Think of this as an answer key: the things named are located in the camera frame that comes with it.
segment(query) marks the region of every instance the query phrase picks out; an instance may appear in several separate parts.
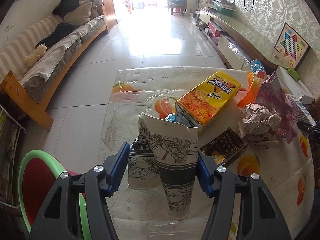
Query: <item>wallpaper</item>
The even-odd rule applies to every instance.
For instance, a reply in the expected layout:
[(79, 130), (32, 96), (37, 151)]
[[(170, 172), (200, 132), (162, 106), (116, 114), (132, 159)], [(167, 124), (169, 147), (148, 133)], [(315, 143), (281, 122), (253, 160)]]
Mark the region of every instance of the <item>wallpaper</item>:
[[(304, 0), (254, 0), (252, 11), (244, 0), (236, 1), (235, 18), (259, 32), (272, 45), (288, 23), (311, 49), (297, 70), (301, 81), (316, 97), (320, 95), (320, 25)], [(246, 0), (251, 9), (253, 0)]]

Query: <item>chinese checkers board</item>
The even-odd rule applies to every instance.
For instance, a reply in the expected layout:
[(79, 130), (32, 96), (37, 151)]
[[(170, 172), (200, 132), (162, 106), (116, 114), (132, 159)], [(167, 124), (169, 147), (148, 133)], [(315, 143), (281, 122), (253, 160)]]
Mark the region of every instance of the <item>chinese checkers board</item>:
[(289, 67), (297, 69), (307, 55), (309, 44), (287, 23), (275, 45), (276, 50), (284, 57)]

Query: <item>clothes on chair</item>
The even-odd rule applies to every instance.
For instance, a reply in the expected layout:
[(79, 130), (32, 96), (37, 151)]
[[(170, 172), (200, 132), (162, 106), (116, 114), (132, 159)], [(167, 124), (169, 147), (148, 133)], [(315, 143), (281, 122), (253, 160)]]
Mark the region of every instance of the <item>clothes on chair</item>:
[(53, 9), (52, 14), (64, 17), (68, 12), (79, 7), (79, 0), (61, 0), (59, 5)]
[(51, 48), (58, 41), (62, 40), (64, 37), (68, 36), (70, 33), (74, 31), (76, 27), (72, 23), (61, 22), (56, 27), (55, 31), (50, 34), (50, 36), (46, 37), (42, 41), (40, 41), (36, 47), (41, 44), (47, 46), (47, 50)]

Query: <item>silver screw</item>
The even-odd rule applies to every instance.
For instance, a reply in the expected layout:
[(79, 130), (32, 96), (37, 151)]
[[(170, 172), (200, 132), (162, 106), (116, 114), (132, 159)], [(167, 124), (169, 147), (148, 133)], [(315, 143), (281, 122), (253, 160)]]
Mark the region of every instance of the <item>silver screw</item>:
[(252, 173), (251, 178), (253, 179), (259, 179), (259, 175), (257, 173)]
[(223, 167), (223, 166), (218, 166), (218, 167), (217, 167), (217, 170), (218, 170), (219, 172), (225, 172), (227, 169), (226, 169), (225, 167)]
[(65, 179), (69, 176), (69, 174), (67, 172), (63, 172), (60, 174), (60, 178)]
[(94, 170), (95, 172), (100, 172), (100, 171), (103, 170), (103, 167), (100, 166), (100, 165), (98, 165), (98, 166), (95, 166), (95, 167), (93, 168), (93, 170)]

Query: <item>pink plastic wrapper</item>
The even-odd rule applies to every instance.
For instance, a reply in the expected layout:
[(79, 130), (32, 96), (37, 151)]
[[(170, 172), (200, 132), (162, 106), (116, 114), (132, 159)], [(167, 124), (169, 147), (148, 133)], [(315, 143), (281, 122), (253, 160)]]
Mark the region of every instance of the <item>pink plastic wrapper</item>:
[(282, 90), (276, 72), (261, 85), (255, 103), (265, 106), (269, 111), (272, 109), (271, 104), (274, 105), (275, 111), (282, 116), (277, 135), (290, 144), (297, 136), (296, 124), (292, 118), (291, 104)]

